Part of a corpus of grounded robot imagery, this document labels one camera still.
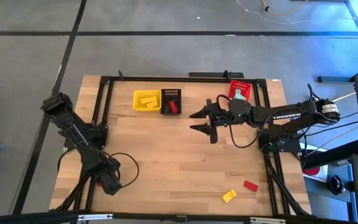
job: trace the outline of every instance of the wooden tabletop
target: wooden tabletop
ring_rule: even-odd
[[[85,122],[91,121],[99,80],[100,76],[84,76],[75,112]],[[162,88],[181,89],[181,115],[164,116],[159,112],[137,112],[132,109],[135,90]],[[267,88],[271,106],[286,104],[280,80],[267,80]],[[206,122],[206,119],[190,119],[190,114],[199,111],[207,98],[215,101],[218,94],[227,94],[228,90],[227,83],[114,82],[105,151],[109,154],[130,154],[139,163],[140,174],[132,185],[114,196],[106,195],[101,187],[96,187],[91,210],[112,213],[272,215],[266,169],[257,142],[246,149],[238,149],[231,141],[229,129],[219,127],[219,141],[210,144],[207,135],[189,128],[190,125]],[[250,92],[249,102],[255,105],[253,91]],[[246,124],[233,126],[233,133],[236,143],[242,145],[256,137],[256,130]],[[286,186],[303,209],[310,212],[299,161],[292,154],[281,153],[280,156]],[[121,163],[121,183],[128,183],[136,174],[136,166],[125,156],[118,155],[116,159]],[[79,154],[69,152],[62,160],[50,208],[59,206],[72,191],[78,182],[80,170]],[[245,180],[259,185],[258,191],[245,188]],[[87,188],[81,208],[85,207]],[[235,190],[237,197],[225,203],[222,196],[229,190]],[[278,188],[276,194],[279,211],[282,212]]]

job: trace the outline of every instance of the red block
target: red block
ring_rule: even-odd
[[[246,181],[244,182],[244,187],[248,188],[248,189],[251,190],[251,191],[256,192],[256,191],[258,191],[258,187],[259,187],[259,186],[246,180]]]
[[[175,105],[175,102],[173,100],[169,101],[169,105],[171,106],[171,110],[173,113],[178,113],[177,106]]]

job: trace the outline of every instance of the yellow block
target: yellow block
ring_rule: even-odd
[[[231,190],[228,193],[224,194],[222,196],[222,198],[223,198],[224,202],[228,203],[235,196],[237,196],[236,192],[234,190]]]
[[[151,97],[140,99],[140,103],[142,103],[142,104],[150,103],[150,102],[153,102],[153,101],[156,101],[156,103],[157,103],[157,97],[151,96]]]
[[[156,107],[156,106],[158,106],[157,101],[153,101],[153,102],[147,104],[147,108],[153,108],[153,107]]]

